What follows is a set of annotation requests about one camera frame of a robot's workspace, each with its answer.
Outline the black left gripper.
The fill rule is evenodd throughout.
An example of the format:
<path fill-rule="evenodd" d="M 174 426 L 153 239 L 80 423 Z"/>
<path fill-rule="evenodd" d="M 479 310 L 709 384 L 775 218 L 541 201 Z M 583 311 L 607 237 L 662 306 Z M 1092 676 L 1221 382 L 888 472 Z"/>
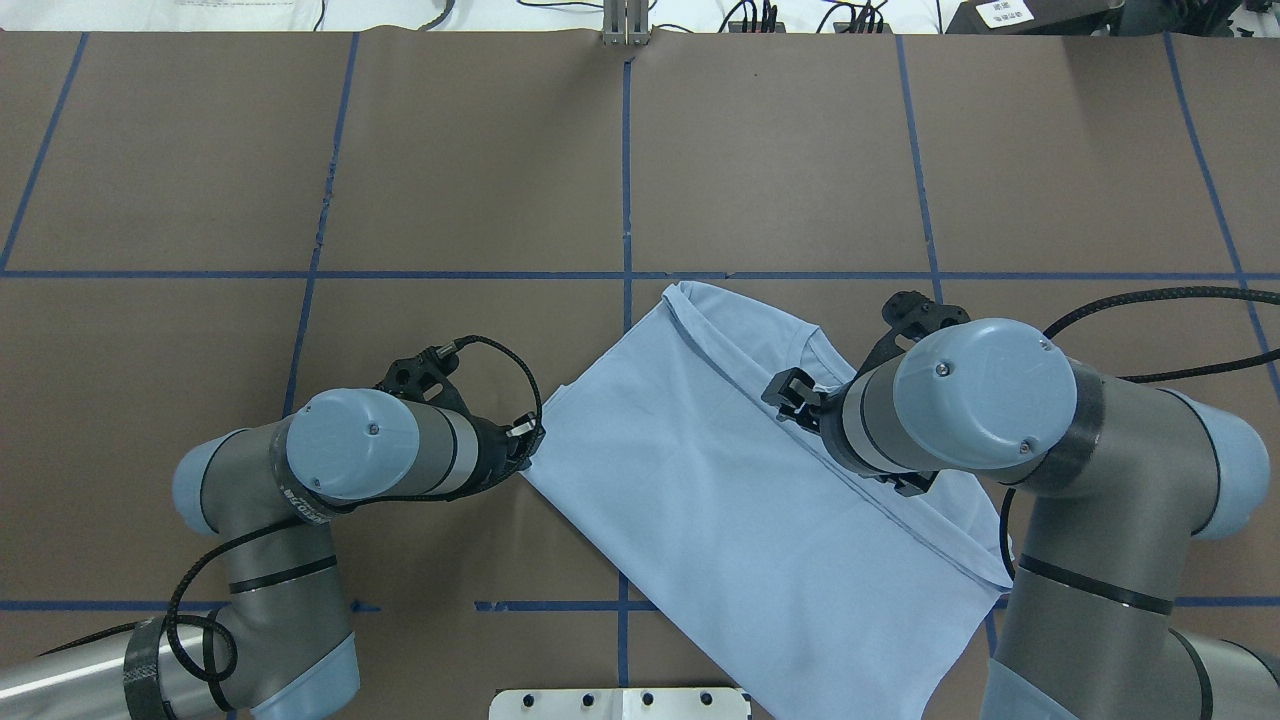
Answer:
<path fill-rule="evenodd" d="M 480 416 L 470 423 L 477 438 L 477 460 L 470 477 L 471 491 L 488 491 L 531 465 L 531 446 L 545 437 L 540 413 L 525 413 L 511 424 L 498 425 Z"/>

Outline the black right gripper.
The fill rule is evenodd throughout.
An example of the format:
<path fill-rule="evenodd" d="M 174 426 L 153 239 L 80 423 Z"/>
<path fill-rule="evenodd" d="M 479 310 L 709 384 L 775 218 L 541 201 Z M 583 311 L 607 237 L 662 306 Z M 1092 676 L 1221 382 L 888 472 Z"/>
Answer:
<path fill-rule="evenodd" d="M 869 380 L 852 380 L 823 398 L 817 382 L 801 368 L 777 373 L 762 392 L 762 402 L 777 409 L 780 421 L 819 429 L 832 459 L 851 473 L 892 486 L 904 497 L 927 493 L 937 470 L 919 471 L 892 460 L 879 447 L 865 415 Z"/>

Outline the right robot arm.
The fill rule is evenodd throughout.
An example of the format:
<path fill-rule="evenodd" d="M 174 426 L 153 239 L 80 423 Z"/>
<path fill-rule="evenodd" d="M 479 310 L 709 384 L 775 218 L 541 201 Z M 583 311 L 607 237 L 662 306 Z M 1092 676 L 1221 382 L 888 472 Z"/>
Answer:
<path fill-rule="evenodd" d="M 1276 655 L 1171 624 L 1190 543 L 1239 532 L 1267 495 L 1247 421 L 1002 318 L 945 327 L 837 389 L 780 372 L 762 400 L 902 495 L 957 470 L 1034 497 L 983 719 L 1277 716 Z"/>

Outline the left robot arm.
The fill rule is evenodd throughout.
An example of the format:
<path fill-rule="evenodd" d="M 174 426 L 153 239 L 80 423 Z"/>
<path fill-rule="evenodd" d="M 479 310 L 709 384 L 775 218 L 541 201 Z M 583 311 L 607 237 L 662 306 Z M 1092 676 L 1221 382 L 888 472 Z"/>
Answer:
<path fill-rule="evenodd" d="M 332 524 L 440 502 L 527 466 L 532 411 L 507 425 L 380 389 L 329 389 L 265 427 L 192 448 L 175 510 L 216 547 L 163 614 L 3 673 L 5 719 L 325 719 L 361 685 Z"/>

